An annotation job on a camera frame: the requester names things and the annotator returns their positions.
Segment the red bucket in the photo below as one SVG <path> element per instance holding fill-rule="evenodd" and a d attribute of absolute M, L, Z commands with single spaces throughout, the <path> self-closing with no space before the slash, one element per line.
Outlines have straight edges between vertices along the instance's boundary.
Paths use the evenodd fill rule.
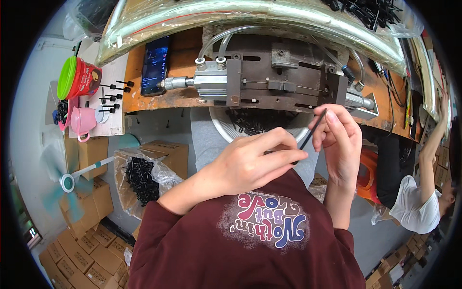
<path fill-rule="evenodd" d="M 100 68 L 83 61 L 80 57 L 77 57 L 74 81 L 66 99 L 81 95 L 91 96 L 95 94 L 98 90 L 99 84 L 101 83 L 102 74 L 103 71 Z"/>

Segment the orange plastic stool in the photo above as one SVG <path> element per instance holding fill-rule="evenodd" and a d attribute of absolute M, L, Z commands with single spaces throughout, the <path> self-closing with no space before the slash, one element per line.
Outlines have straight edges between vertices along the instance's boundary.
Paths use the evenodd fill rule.
<path fill-rule="evenodd" d="M 364 199 L 372 200 L 374 203 L 380 203 L 377 198 L 377 157 L 378 155 L 366 148 L 361 150 L 359 162 L 367 168 L 365 176 L 358 176 L 358 196 Z"/>

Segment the metal machine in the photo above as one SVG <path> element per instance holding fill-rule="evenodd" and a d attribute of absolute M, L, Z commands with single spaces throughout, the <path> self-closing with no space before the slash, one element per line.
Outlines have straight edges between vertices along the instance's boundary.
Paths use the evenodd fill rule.
<path fill-rule="evenodd" d="M 224 57 L 219 56 L 219 46 L 214 45 L 215 61 L 196 59 L 194 77 L 168 77 L 159 87 L 170 90 L 194 86 L 201 98 L 214 101 L 214 105 L 235 108 L 312 113 L 316 106 L 335 103 L 344 105 L 355 117 L 371 119 L 378 115 L 373 94 L 363 97 L 351 86 L 351 79 L 336 74 L 336 62 L 315 44 L 236 34 Z"/>

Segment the pink cup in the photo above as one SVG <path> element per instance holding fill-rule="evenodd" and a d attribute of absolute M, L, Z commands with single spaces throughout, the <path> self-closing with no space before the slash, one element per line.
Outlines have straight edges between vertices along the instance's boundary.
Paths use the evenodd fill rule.
<path fill-rule="evenodd" d="M 96 126 L 95 110 L 89 107 L 74 107 L 71 115 L 71 127 L 77 134 L 79 142 L 86 142 L 90 138 L 90 130 Z"/>

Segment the person's left hand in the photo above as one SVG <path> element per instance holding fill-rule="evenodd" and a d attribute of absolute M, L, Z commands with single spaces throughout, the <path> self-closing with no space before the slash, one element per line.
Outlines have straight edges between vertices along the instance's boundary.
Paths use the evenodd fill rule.
<path fill-rule="evenodd" d="M 207 199 L 261 188 L 294 167 L 308 153 L 297 149 L 295 138 L 283 128 L 238 137 L 198 174 L 207 182 Z"/>

